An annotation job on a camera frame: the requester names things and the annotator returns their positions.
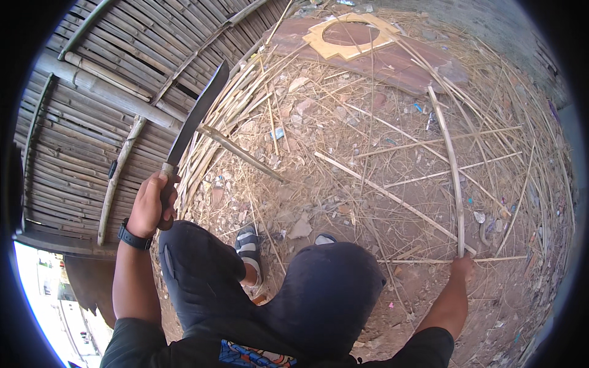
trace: wooden knife handle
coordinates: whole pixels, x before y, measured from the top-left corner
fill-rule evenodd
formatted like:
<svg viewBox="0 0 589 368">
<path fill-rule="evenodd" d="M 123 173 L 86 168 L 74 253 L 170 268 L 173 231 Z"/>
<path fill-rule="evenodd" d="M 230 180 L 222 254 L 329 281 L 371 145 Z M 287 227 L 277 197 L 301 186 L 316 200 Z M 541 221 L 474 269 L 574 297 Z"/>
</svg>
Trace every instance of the wooden knife handle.
<svg viewBox="0 0 589 368">
<path fill-rule="evenodd" d="M 164 211 L 170 206 L 170 196 L 174 191 L 174 181 L 172 178 L 174 175 L 178 174 L 178 167 L 170 165 L 169 163 L 164 163 L 161 166 L 161 173 L 168 177 L 168 182 L 160 193 L 161 217 L 160 222 L 157 224 L 157 228 L 165 231 L 172 228 L 172 223 L 174 222 L 173 217 L 170 217 L 167 221 L 164 220 Z"/>
</svg>

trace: wristwatch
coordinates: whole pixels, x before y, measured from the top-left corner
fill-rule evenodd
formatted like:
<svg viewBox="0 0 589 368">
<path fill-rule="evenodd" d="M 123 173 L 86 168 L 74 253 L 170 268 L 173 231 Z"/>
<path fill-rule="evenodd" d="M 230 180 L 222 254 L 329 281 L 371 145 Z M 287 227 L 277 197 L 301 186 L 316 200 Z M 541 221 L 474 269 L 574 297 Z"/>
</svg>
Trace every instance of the wristwatch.
<svg viewBox="0 0 589 368">
<path fill-rule="evenodd" d="M 128 217 L 123 220 L 121 227 L 118 229 L 118 238 L 129 244 L 131 247 L 137 248 L 139 250 L 148 250 L 151 247 L 152 238 L 143 239 L 129 233 L 127 231 L 127 222 L 129 222 Z"/>
</svg>

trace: person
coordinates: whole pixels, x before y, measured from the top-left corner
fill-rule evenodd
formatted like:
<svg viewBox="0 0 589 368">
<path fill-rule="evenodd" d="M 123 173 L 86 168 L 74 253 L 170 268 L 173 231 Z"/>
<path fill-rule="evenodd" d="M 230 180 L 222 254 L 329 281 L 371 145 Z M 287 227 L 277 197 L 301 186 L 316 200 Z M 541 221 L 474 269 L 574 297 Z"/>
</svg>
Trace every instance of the person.
<svg viewBox="0 0 589 368">
<path fill-rule="evenodd" d="M 151 238 L 162 216 L 167 179 L 153 174 L 135 198 L 124 227 Z M 177 198 L 174 191 L 170 205 Z M 163 212 L 169 220 L 172 206 Z M 317 236 L 290 262 L 282 287 L 262 306 L 242 284 L 262 282 L 260 241 L 242 229 L 234 247 L 197 224 L 174 221 L 162 231 L 158 255 L 163 279 L 184 335 L 166 343 L 150 252 L 119 243 L 112 304 L 117 317 L 101 367 L 348 367 L 350 350 L 386 284 L 371 253 L 353 243 Z M 389 360 L 369 367 L 447 367 L 468 312 L 469 256 L 451 264 L 448 284 L 414 335 Z"/>
</svg>

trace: concrete wall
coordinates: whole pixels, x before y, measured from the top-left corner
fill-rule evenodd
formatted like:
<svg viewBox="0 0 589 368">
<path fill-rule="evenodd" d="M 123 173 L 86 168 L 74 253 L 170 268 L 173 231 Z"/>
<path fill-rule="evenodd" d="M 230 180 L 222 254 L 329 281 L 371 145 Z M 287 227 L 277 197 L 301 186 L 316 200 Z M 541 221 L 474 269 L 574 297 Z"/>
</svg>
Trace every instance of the concrete wall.
<svg viewBox="0 0 589 368">
<path fill-rule="evenodd" d="M 505 54 L 543 89 L 557 108 L 568 105 L 564 80 L 537 27 L 514 0 L 358 0 L 358 4 L 427 12 Z"/>
</svg>

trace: machete blade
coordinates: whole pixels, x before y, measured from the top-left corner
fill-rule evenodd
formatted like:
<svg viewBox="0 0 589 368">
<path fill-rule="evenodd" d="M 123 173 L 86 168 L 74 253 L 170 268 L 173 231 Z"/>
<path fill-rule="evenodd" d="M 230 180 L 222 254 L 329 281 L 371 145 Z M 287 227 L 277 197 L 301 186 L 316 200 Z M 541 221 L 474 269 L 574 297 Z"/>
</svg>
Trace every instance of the machete blade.
<svg viewBox="0 0 589 368">
<path fill-rule="evenodd" d="M 225 87 L 228 79 L 229 66 L 227 65 L 227 61 L 223 60 L 221 65 L 219 65 L 211 77 L 211 80 L 209 80 L 207 86 L 204 87 L 203 92 L 201 92 L 200 96 L 198 96 L 198 99 L 194 103 L 194 107 L 188 113 L 188 118 L 180 128 L 180 133 L 174 140 L 174 143 L 172 143 L 167 160 L 170 165 L 178 165 L 180 158 L 182 157 L 186 146 L 188 146 L 190 143 L 196 128 L 198 128 L 198 125 L 211 108 L 211 105 L 213 105 L 213 102 L 217 96 L 219 96 L 219 93 L 221 93 L 223 87 Z"/>
</svg>

